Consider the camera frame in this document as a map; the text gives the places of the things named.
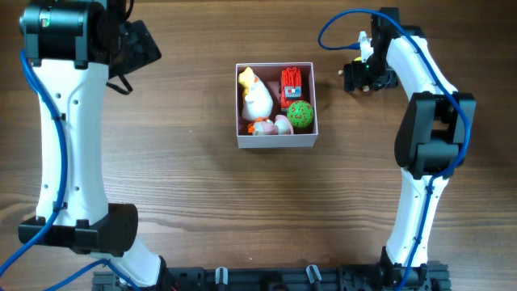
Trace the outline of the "green number ball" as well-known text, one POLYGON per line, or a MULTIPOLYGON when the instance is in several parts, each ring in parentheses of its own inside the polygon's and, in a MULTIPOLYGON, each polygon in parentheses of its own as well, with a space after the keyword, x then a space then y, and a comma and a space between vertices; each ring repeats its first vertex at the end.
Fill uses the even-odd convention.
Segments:
POLYGON ((313 123, 314 109, 309 102, 298 100, 288 107, 286 116, 294 128, 304 129, 313 123))

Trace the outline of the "red toy fire truck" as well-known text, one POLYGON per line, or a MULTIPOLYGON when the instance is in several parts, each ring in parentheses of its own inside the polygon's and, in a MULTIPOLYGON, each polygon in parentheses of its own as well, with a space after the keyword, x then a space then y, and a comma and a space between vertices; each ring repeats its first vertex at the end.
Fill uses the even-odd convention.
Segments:
POLYGON ((280 79, 280 107, 282 112, 303 99, 301 70, 296 67, 282 70, 280 79))

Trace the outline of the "white box pink interior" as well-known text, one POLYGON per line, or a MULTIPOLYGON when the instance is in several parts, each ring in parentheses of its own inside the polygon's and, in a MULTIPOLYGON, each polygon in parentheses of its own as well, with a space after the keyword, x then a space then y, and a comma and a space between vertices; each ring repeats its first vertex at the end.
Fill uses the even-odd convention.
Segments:
POLYGON ((318 118, 316 91, 314 81, 314 68, 311 62, 280 62, 280 63, 241 63, 235 65, 235 120, 237 145, 240 149, 266 149, 266 148, 288 148, 288 147, 311 147, 318 136, 318 118), (274 120, 277 115, 286 116, 286 112, 280 107, 280 79, 282 70, 296 67, 301 70, 302 93, 304 101, 309 102, 314 109, 314 121, 304 129, 294 128, 292 135, 262 135, 253 136, 241 133, 239 130, 239 117, 242 110, 242 88, 238 84, 237 76, 250 67, 255 74, 263 81, 273 99, 273 108, 270 119, 274 120))

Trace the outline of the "white plush duck yellow hair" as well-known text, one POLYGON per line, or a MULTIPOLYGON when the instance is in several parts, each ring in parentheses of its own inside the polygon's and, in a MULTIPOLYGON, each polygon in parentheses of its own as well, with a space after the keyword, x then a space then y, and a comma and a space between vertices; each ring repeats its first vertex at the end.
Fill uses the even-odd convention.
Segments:
POLYGON ((269 90, 250 67, 246 67, 237 80, 242 88, 240 132, 254 136, 273 134, 274 122, 270 119, 273 99, 269 90))

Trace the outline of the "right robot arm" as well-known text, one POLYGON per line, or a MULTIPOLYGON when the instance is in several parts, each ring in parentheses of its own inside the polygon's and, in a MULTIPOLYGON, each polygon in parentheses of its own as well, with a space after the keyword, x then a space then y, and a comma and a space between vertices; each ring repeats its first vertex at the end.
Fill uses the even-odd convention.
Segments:
POLYGON ((468 151, 476 100, 443 76, 422 30, 401 25, 396 7, 368 14, 372 34, 360 33, 354 47, 361 56, 343 67, 344 88, 402 86, 409 100, 394 144, 401 195, 379 281, 385 289, 418 289, 429 280, 431 227, 439 199, 468 151))

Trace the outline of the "yellow wooden rattle drum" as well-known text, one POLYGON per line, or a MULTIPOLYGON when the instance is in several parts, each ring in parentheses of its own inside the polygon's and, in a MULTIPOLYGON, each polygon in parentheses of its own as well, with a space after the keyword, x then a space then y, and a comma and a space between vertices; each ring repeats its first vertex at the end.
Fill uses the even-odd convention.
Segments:
POLYGON ((356 89, 364 91, 364 88, 369 86, 367 72, 367 64, 363 63, 361 57, 345 64, 338 72, 343 77, 344 90, 346 92, 352 92, 356 89))

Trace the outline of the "small duck with pink hat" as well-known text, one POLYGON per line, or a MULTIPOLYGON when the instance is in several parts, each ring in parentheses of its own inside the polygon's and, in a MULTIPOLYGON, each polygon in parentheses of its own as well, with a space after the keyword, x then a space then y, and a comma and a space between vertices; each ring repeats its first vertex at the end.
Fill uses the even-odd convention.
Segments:
POLYGON ((247 130, 253 136, 294 134, 292 124, 284 115, 277 115, 274 120, 270 120, 268 117, 259 117, 248 125, 247 130))

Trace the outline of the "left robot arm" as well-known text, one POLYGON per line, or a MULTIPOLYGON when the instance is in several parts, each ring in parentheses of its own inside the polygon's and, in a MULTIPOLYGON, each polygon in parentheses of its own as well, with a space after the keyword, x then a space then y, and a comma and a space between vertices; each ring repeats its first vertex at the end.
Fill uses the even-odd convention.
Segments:
POLYGON ((18 228, 23 251, 68 248, 109 267, 125 290, 167 290, 165 260, 138 237, 135 205, 111 203, 102 175, 103 101, 114 89, 129 95, 129 73, 161 52, 133 2, 32 1, 19 20, 20 55, 40 101, 42 184, 33 217, 18 228))

